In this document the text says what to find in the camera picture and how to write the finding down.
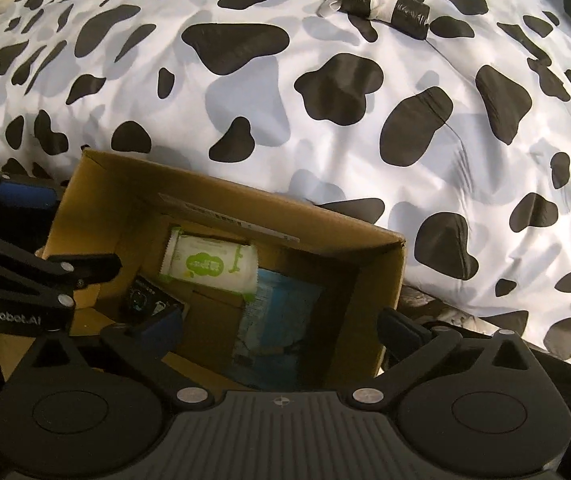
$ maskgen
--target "blue package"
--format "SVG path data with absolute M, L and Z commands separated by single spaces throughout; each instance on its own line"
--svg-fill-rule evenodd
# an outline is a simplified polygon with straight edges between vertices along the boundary
M 226 376 L 251 388 L 299 388 L 299 348 L 323 287 L 259 269 L 255 300 L 245 306 Z

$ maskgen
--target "wet wipes pack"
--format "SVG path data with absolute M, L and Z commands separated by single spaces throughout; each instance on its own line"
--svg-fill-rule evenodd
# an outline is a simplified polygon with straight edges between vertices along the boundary
M 176 227 L 170 233 L 160 275 L 254 298 L 258 267 L 253 245 L 189 236 Z

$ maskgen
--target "green logo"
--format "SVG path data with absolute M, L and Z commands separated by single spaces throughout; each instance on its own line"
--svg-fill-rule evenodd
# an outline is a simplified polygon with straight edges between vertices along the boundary
M 188 256 L 186 267 L 199 276 L 219 276 L 224 272 L 224 261 L 219 256 L 198 253 Z

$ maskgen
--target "metal screw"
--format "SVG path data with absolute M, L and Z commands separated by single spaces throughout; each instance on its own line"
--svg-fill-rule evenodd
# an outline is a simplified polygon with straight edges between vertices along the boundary
M 284 406 L 290 404 L 290 399 L 288 399 L 287 397 L 277 397 L 276 399 L 273 399 L 272 402 L 277 406 L 283 408 Z
M 208 398 L 208 392 L 203 388 L 182 388 L 177 392 L 177 398 L 188 404 L 198 404 Z
M 381 402 L 384 398 L 383 392 L 376 388 L 360 388 L 355 390 L 352 398 L 362 404 L 376 404 Z
M 67 294 L 59 295 L 59 303 L 61 303 L 63 306 L 74 306 L 74 300 Z

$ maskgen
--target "black package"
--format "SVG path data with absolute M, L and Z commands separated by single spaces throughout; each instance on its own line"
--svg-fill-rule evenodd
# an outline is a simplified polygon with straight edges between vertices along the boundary
M 126 300 L 120 309 L 121 319 L 117 321 L 133 325 L 139 324 L 169 306 L 175 306 L 181 312 L 186 312 L 184 303 L 150 283 L 143 276 L 137 276 L 130 285 Z

